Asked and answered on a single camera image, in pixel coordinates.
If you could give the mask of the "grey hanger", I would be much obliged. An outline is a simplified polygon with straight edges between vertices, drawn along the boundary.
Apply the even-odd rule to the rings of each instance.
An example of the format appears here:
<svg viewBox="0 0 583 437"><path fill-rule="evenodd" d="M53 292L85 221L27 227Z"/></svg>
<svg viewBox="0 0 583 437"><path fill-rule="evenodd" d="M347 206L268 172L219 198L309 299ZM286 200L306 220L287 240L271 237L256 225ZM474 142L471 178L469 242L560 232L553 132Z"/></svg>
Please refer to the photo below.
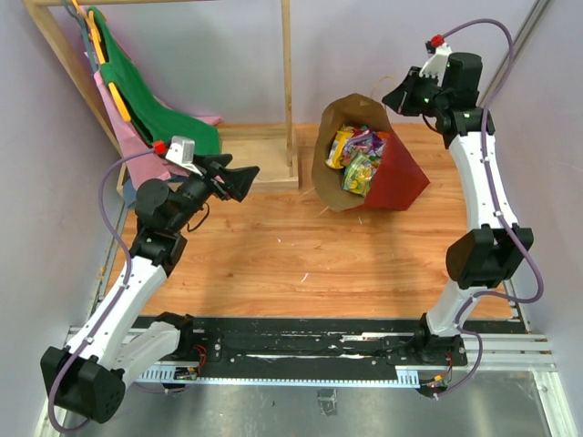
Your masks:
<svg viewBox="0 0 583 437"><path fill-rule="evenodd" d="M101 34L95 21L94 11L82 8L78 1L62 0L61 4L77 21L91 69L93 73L98 72L106 59L101 47Z"/></svg>

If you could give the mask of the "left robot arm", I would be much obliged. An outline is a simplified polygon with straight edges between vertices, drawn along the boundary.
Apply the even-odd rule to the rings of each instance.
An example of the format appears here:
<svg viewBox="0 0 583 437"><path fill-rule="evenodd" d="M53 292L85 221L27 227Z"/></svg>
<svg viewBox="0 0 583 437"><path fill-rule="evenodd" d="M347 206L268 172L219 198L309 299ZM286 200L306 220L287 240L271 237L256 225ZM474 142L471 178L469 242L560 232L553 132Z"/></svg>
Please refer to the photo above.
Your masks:
<svg viewBox="0 0 583 437"><path fill-rule="evenodd" d="M48 348L40 365L47 392L47 415L60 433L69 429L56 409L73 412L85 423L110 420L129 386L156 361L182 361L200 352L193 319L165 312L130 342L124 339L153 293L176 268L187 240L181 231L209 198L243 201L260 169L229 168L230 154L194 156L197 168L178 188L158 178L142 183L135 211L138 234L121 243L125 263L112 289L66 346Z"/></svg>

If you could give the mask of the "green shirt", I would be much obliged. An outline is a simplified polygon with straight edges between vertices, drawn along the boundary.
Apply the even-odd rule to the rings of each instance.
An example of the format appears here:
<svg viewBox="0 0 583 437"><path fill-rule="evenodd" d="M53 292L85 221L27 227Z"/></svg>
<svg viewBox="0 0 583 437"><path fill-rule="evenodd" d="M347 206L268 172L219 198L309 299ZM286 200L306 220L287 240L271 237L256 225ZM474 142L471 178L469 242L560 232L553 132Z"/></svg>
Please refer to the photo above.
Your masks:
<svg viewBox="0 0 583 437"><path fill-rule="evenodd" d="M160 103L112 35L102 12L94 6L88 10L94 11L101 34L101 47L106 59L100 67L103 81L107 90L117 90L114 100L124 103L129 121L137 132L149 144L157 141L168 142L174 136L187 137L195 141L197 155L218 155L221 152L218 129Z"/></svg>

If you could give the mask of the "wooden clothes rack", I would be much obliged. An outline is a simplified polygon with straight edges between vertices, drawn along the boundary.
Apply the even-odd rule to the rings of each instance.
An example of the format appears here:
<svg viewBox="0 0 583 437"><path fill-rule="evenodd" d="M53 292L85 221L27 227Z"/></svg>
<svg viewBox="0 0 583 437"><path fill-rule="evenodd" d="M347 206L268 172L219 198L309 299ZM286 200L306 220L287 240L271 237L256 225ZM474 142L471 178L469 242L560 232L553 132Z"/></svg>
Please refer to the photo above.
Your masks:
<svg viewBox="0 0 583 437"><path fill-rule="evenodd" d="M93 79L89 77L75 50L49 11L51 6L72 5L79 12L83 5L98 4L98 1L24 2L36 27L76 85L111 144L116 151L120 151L121 148ZM257 191L285 191L300 187L298 152L292 121L292 38L289 1L281 2L281 33L285 122L283 124L222 124L219 126L223 150L232 153L237 164L260 165L262 173L253 185Z"/></svg>

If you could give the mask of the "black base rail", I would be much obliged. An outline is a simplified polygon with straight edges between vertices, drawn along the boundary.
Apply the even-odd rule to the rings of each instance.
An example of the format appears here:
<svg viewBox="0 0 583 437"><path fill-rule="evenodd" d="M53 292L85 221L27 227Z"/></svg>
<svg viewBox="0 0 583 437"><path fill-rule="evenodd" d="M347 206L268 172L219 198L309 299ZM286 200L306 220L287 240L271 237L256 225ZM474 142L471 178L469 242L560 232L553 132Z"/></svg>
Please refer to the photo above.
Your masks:
<svg viewBox="0 0 583 437"><path fill-rule="evenodd" d="M405 384L443 388L468 363L462 337L437 337L424 320L194 318L187 343L140 376L168 389L195 382L389 385L400 366L445 375Z"/></svg>

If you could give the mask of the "red brown paper bag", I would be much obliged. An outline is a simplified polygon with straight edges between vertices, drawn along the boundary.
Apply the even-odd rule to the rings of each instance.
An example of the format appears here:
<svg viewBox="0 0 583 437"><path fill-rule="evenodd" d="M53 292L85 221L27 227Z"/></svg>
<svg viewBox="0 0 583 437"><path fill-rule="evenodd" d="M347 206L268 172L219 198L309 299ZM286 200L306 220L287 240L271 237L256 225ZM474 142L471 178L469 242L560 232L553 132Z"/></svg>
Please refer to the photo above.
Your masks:
<svg viewBox="0 0 583 437"><path fill-rule="evenodd" d="M334 212L356 208L405 211L430 181L395 132L385 106L352 93L322 112L312 183Z"/></svg>

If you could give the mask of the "pink shirt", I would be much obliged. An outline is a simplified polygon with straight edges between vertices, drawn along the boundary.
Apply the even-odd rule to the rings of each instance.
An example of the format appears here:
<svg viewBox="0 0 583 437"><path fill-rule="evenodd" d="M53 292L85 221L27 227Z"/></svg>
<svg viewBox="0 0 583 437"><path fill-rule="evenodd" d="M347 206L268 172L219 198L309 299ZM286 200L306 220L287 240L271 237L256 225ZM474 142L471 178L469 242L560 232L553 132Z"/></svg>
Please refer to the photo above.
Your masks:
<svg viewBox="0 0 583 437"><path fill-rule="evenodd" d="M174 176L186 177L188 175L186 170L149 151L155 142L152 144L147 143L139 132L137 132L133 124L129 121L124 103L114 100L114 95L117 93L117 90L115 88L107 90L100 70L94 73L93 78L105 105L122 155L124 157L137 153L143 155L141 158L133 158L127 163L128 172L134 188L138 188L143 182L151 178L169 180ZM217 117L196 118L214 127L220 121Z"/></svg>

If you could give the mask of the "blue grey cloth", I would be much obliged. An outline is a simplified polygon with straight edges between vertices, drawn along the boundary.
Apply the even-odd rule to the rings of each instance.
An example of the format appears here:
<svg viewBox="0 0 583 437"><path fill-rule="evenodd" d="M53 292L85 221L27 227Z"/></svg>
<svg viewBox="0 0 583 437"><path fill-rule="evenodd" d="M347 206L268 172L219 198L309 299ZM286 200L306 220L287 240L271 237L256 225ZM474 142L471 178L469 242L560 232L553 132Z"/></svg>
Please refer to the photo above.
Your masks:
<svg viewBox="0 0 583 437"><path fill-rule="evenodd" d="M133 209L137 200L137 190L129 178L122 186L122 197L128 209Z"/></svg>

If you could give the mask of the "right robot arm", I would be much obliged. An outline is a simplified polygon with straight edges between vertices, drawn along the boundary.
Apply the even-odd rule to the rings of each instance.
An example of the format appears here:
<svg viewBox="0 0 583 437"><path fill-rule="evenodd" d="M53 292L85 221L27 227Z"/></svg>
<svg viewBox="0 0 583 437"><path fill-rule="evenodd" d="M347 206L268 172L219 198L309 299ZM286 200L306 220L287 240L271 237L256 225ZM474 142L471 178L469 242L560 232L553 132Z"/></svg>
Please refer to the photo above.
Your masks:
<svg viewBox="0 0 583 437"><path fill-rule="evenodd" d="M386 342L391 363L444 365L463 356L461 328L486 295L510 279L534 242L512 208L496 162L495 127L477 104L480 56L439 47L383 99L406 117L432 117L455 162L465 198L467 232L445 255L449 277L438 302L419 321L411 339Z"/></svg>

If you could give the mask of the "aluminium frame post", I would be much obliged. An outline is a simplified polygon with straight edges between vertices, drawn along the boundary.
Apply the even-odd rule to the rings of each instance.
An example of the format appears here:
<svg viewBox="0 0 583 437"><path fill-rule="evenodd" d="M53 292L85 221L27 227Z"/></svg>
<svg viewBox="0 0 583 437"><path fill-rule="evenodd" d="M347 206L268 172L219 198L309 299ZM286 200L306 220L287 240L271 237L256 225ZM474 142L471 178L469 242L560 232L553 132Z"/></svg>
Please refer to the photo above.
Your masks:
<svg viewBox="0 0 583 437"><path fill-rule="evenodd" d="M489 82L484 95L480 102L492 101L498 92L502 89L503 84L508 79L509 71L513 69L514 64L522 55L527 43L536 32L544 17L554 4L553 0L536 0L527 13L517 33L513 38L513 56L505 55L500 62L493 78Z"/></svg>

